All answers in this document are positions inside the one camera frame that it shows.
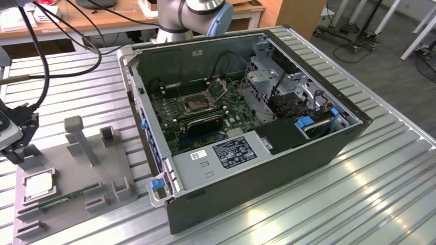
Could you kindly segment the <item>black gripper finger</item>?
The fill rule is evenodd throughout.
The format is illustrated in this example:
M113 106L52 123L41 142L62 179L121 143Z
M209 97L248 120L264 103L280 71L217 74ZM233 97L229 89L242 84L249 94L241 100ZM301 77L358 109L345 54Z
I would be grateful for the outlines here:
M37 147L30 144L30 140L38 129L38 114L18 114L12 116L12 122L20 129L20 133L22 134L17 140L6 147L6 159L13 164L24 163L25 157L37 156L40 154L40 150Z

